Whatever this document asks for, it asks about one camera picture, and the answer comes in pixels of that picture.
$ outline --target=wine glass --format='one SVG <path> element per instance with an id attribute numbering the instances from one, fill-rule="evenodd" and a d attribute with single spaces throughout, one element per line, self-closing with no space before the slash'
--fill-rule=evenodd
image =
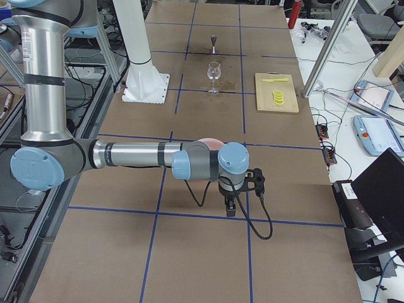
<path id="1" fill-rule="evenodd" d="M 215 82 L 220 78 L 220 63 L 219 62 L 211 62 L 208 66 L 208 78 L 212 81 L 212 88 L 208 90 L 208 94 L 215 96 L 219 93 L 219 91 L 215 88 Z"/>

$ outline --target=blue joint cap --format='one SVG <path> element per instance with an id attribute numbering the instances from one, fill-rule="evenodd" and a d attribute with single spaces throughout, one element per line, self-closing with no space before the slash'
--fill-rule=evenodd
<path id="1" fill-rule="evenodd" d="M 3 49 L 6 52 L 11 52 L 14 49 L 14 45 L 11 44 L 10 42 L 0 39 L 0 45 L 3 47 Z"/>
<path id="2" fill-rule="evenodd" d="M 71 28 L 66 35 L 72 38 L 95 38 L 98 35 L 98 26 Z"/>
<path id="3" fill-rule="evenodd" d="M 45 2 L 45 0 L 7 0 L 11 5 L 17 8 L 32 8 Z"/>
<path id="4" fill-rule="evenodd" d="M 247 148 L 237 142 L 225 144 L 218 152 L 220 166 L 233 175 L 244 174 L 249 166 L 250 155 Z"/>
<path id="5" fill-rule="evenodd" d="M 64 180 L 62 165 L 40 148 L 20 148 L 11 157 L 10 166 L 18 181 L 36 191 L 46 191 L 60 185 Z"/>
<path id="6" fill-rule="evenodd" d="M 172 176 L 180 180 L 189 180 L 191 178 L 191 161 L 187 151 L 176 151 L 172 154 L 171 161 Z"/>
<path id="7" fill-rule="evenodd" d="M 7 26 L 16 26 L 18 25 L 12 18 L 2 19 L 1 23 Z"/>

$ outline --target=wooden cutting board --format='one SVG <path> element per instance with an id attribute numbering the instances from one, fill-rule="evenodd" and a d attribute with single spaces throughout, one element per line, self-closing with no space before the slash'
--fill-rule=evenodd
<path id="1" fill-rule="evenodd" d="M 289 81 L 263 81 L 263 79 L 282 78 L 288 78 Z M 272 96 L 274 90 L 280 90 L 283 93 L 282 105 L 274 103 Z M 292 76 L 289 74 L 255 73 L 255 91 L 257 110 L 267 112 L 299 112 Z"/>

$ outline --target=yellow knife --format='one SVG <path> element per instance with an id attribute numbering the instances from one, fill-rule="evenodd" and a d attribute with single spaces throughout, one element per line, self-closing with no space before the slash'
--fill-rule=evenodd
<path id="1" fill-rule="evenodd" d="M 279 78 L 279 79 L 262 79 L 264 82 L 287 82 L 288 78 Z"/>

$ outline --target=metal tool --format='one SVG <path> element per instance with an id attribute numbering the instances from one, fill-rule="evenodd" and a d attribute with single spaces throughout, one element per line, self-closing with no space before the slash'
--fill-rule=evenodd
<path id="1" fill-rule="evenodd" d="M 287 82 L 288 78 L 278 78 L 278 79 L 262 79 L 264 82 Z"/>
<path id="2" fill-rule="evenodd" d="M 215 44 L 216 44 L 217 36 L 212 35 L 212 37 L 210 38 L 210 40 L 212 41 L 212 48 L 211 48 L 210 53 L 211 53 L 211 54 L 216 54 Z"/>

